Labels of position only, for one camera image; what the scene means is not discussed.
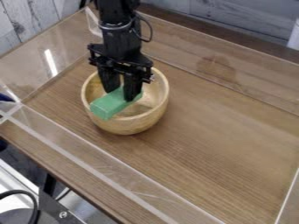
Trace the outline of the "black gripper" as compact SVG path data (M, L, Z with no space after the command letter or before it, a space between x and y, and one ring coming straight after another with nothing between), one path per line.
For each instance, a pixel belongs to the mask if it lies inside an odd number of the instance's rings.
M150 82L153 62L141 54L141 25L117 26L101 24L102 43L88 44L89 64L97 67L97 75L106 93L120 87L118 73L124 75L124 97L130 102L141 93L142 82Z

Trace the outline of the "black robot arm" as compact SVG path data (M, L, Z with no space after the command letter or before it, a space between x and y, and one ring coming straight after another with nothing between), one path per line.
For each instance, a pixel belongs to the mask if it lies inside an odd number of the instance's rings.
M141 93L142 83L150 82L153 62L141 53L141 22L136 12L140 0L94 0L102 43L89 44L89 64L106 93L124 90L124 100L130 102Z

